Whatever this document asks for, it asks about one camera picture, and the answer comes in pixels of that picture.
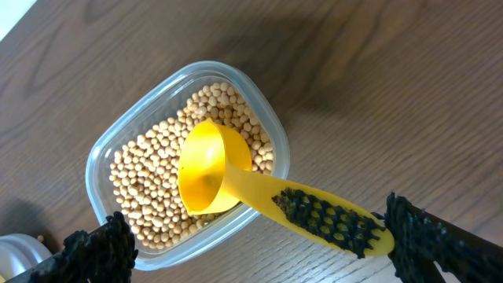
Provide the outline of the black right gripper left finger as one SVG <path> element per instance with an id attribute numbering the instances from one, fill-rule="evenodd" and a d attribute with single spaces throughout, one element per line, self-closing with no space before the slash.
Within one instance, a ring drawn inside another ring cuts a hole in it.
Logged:
<path id="1" fill-rule="evenodd" d="M 76 231 L 64 249 L 8 280 L 8 283 L 130 283 L 138 250 L 119 211 L 91 233 Z"/>

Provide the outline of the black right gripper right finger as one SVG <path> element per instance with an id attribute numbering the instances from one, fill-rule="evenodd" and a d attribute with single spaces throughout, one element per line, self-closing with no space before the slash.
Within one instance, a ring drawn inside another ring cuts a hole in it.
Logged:
<path id="1" fill-rule="evenodd" d="M 385 226 L 395 238 L 388 254 L 403 282 L 501 282 L 502 247 L 413 206 L 405 197 L 387 197 Z"/>

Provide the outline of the yellow plastic scoop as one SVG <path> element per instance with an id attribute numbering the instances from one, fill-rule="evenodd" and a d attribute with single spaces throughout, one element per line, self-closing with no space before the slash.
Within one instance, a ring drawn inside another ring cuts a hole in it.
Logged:
<path id="1" fill-rule="evenodd" d="M 358 258 L 387 255 L 395 247 L 384 223 L 358 205 L 252 171 L 242 136 L 211 120 L 192 129 L 178 164 L 179 192 L 191 215 L 227 211 L 242 202 L 303 237 Z"/>

